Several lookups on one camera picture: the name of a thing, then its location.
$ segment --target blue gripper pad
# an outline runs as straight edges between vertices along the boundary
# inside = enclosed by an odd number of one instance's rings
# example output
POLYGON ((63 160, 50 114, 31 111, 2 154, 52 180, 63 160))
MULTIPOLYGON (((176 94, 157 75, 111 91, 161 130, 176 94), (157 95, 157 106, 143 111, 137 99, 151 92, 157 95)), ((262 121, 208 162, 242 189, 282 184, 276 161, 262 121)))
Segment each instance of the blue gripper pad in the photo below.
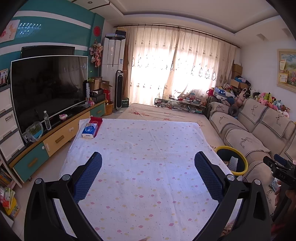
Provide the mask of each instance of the blue gripper pad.
POLYGON ((194 164, 212 199, 217 200, 220 203, 223 199, 223 184, 212 169, 212 164, 203 152, 195 154, 194 164))
POLYGON ((74 185, 73 198, 77 204, 80 200, 85 199, 101 167, 102 156, 100 153, 97 153, 88 163, 87 167, 84 169, 84 172, 80 175, 74 185))

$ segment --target teal drawer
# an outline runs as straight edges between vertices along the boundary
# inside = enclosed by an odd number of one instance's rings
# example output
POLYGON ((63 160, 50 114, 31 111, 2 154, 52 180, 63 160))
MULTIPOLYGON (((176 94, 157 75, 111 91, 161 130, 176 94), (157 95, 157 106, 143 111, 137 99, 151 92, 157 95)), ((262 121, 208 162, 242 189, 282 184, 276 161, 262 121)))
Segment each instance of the teal drawer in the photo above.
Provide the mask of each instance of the teal drawer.
POLYGON ((25 182, 49 158, 43 142, 15 164, 14 169, 25 182))
POLYGON ((94 117, 101 117, 103 114, 105 114, 105 103, 91 109, 90 113, 94 117))

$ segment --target water bottle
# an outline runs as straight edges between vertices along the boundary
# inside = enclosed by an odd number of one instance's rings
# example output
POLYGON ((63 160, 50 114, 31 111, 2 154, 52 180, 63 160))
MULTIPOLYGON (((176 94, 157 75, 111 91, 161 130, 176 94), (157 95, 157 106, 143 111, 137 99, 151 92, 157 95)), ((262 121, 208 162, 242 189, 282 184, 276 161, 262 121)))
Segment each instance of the water bottle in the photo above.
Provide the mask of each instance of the water bottle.
POLYGON ((52 128, 52 126, 50 125, 50 122, 49 122, 49 116, 46 113, 46 110, 43 113, 44 113, 45 126, 46 126, 46 129, 49 131, 52 128))

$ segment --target yellow trash bin rim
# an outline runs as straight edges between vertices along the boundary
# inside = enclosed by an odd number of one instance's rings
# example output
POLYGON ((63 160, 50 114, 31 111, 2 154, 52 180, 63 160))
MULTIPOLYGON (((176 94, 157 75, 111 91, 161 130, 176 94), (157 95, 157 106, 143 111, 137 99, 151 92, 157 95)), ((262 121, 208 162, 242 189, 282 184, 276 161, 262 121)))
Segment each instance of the yellow trash bin rim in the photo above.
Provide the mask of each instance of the yellow trash bin rim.
MULTIPOLYGON (((241 159, 241 161, 244 162, 244 170, 242 172, 234 172, 234 171, 231 171, 232 174, 235 175, 235 176, 242 176, 242 175, 244 175, 247 172, 247 170, 249 168, 249 165, 248 165, 247 159, 243 156, 243 154, 241 152, 239 152, 238 150, 230 147, 230 146, 219 146, 218 148, 216 148, 216 153, 221 158, 221 160, 223 160, 222 159, 223 157, 221 157, 220 156, 221 154, 219 155, 218 152, 219 152, 219 150, 223 150, 223 149, 224 150, 230 150, 230 151, 236 153, 234 157, 239 158, 239 159, 241 159)), ((230 157, 229 157, 228 160, 223 160, 223 161, 229 161, 232 156, 233 155, 230 155, 230 157)))

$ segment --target glass coffee table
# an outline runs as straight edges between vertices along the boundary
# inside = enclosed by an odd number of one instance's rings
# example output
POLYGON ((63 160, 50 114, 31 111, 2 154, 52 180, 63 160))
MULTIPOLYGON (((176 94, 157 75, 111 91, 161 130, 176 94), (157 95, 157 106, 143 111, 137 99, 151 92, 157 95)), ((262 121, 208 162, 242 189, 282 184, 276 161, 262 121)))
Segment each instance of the glass coffee table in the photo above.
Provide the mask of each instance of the glass coffee table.
POLYGON ((197 100, 177 100, 170 96, 155 98, 154 105, 172 110, 185 111, 190 113, 201 114, 204 106, 200 99, 197 100))

